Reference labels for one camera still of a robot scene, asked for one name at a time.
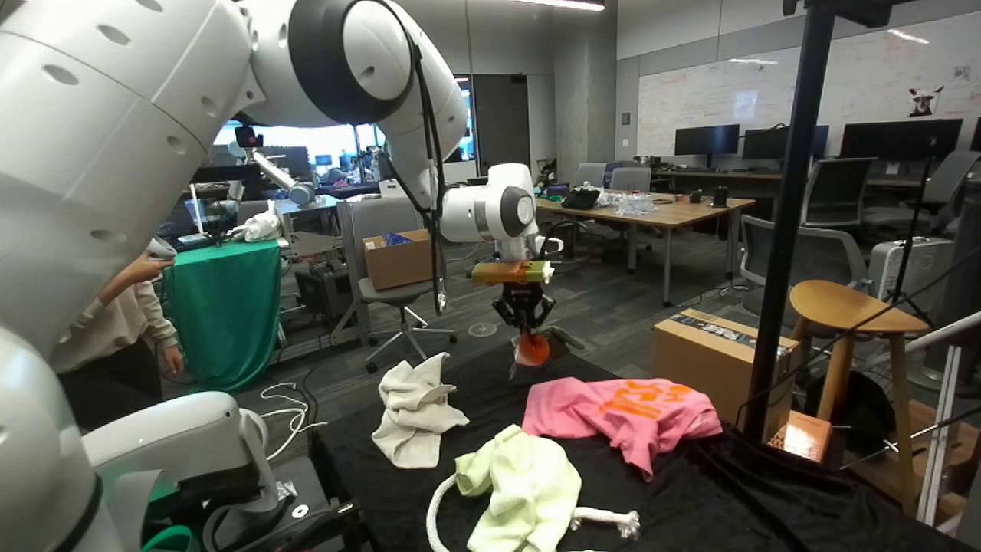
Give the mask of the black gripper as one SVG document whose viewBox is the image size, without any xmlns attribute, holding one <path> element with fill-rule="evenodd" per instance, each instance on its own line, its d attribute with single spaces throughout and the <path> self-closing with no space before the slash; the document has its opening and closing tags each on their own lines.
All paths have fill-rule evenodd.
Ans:
<svg viewBox="0 0 981 552">
<path fill-rule="evenodd" d="M 493 300 L 499 319 L 523 334 L 537 330 L 552 308 L 555 300 L 539 285 L 507 285 Z"/>
</svg>

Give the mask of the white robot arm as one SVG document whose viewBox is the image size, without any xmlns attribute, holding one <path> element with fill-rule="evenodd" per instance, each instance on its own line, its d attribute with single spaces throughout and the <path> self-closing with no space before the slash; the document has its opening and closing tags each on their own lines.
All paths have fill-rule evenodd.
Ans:
<svg viewBox="0 0 981 552">
<path fill-rule="evenodd" d="M 0 542 L 137 552 L 150 492 L 235 471 L 244 516 L 282 507 L 263 424 L 191 394 L 83 433 L 53 352 L 207 166 L 234 117 L 370 123 L 449 242 L 534 252 L 532 171 L 450 188 L 467 106 L 396 0 L 3 0 L 0 7 Z"/>
</svg>

